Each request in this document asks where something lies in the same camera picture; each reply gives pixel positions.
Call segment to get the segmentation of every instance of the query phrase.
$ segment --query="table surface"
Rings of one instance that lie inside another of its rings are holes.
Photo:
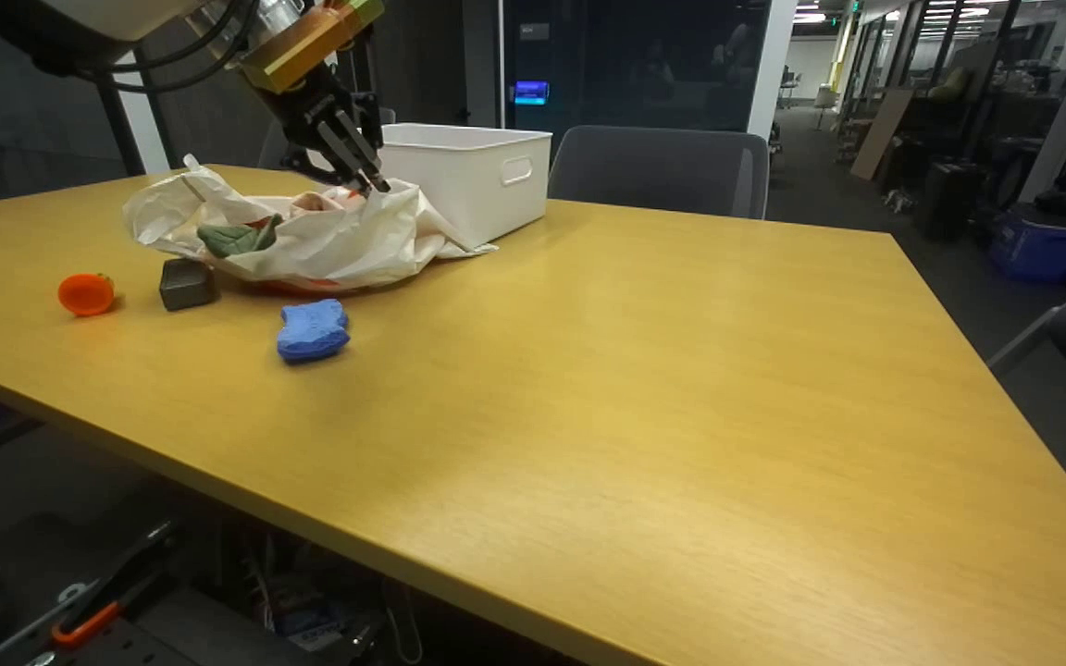
[[[282,367],[282,294],[158,307],[142,184],[0,204],[2,395],[578,658],[1066,662],[1066,474],[888,236],[551,204]]]

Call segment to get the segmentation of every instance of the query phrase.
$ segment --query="floor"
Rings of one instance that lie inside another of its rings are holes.
[[[873,184],[849,176],[836,136],[823,130],[815,110],[782,110],[782,130],[784,149],[773,165],[771,219],[891,234],[979,355],[1066,294],[1066,287],[1005,282],[968,239],[914,239],[910,220],[891,214]],[[1066,464],[1062,360],[1049,347],[1036,350],[1005,376],[1005,387]],[[175,495],[182,492],[55,427],[33,427],[0,447],[0,531],[18,527],[33,513],[129,527],[132,513],[148,519],[148,506],[168,506]],[[430,662],[481,662],[481,656],[488,662],[560,662],[434,604],[424,604],[423,616],[430,646],[439,652]]]

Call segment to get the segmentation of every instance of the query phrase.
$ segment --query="white container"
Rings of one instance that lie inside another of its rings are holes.
[[[545,214],[551,133],[386,124],[386,176],[417,181],[459,239],[488,245]]]

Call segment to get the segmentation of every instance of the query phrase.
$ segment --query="cable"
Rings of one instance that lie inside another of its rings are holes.
[[[176,64],[176,57],[206,48],[216,36],[224,32],[224,27],[235,18],[235,11],[240,11],[240,0],[229,0],[224,11],[221,11],[194,44],[182,44],[182,48],[175,48],[175,52],[168,52],[168,55],[156,55],[156,57],[143,57],[143,64],[123,64],[123,66],[116,66],[116,72],[126,72],[126,69],[158,69],[158,66],[168,66],[168,64]]]
[[[123,85],[123,80],[110,80],[110,76],[101,76],[101,85],[106,85],[106,89],[118,89],[118,92],[176,92],[176,89],[190,89],[190,85],[195,85],[195,80],[205,80],[205,76],[211,76],[211,72],[219,72],[219,69],[224,69],[229,64],[233,64],[233,55],[244,48],[244,41],[249,41],[249,28],[251,28],[251,18],[254,18],[254,0],[244,0],[244,11],[240,11],[240,32],[229,41],[229,48],[216,57],[216,64],[206,64],[205,69],[195,69],[195,72],[190,72],[190,76],[176,76],[176,80],[168,80],[168,85]]]

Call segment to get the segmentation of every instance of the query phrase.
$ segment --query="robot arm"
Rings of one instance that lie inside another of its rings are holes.
[[[296,170],[386,191],[387,181],[377,163],[381,110],[367,66],[381,11],[386,0],[0,0],[0,36],[29,52],[49,72],[116,85],[116,64],[126,52],[158,27],[190,18],[200,44],[224,41],[211,69],[240,69],[266,101],[296,145]]]

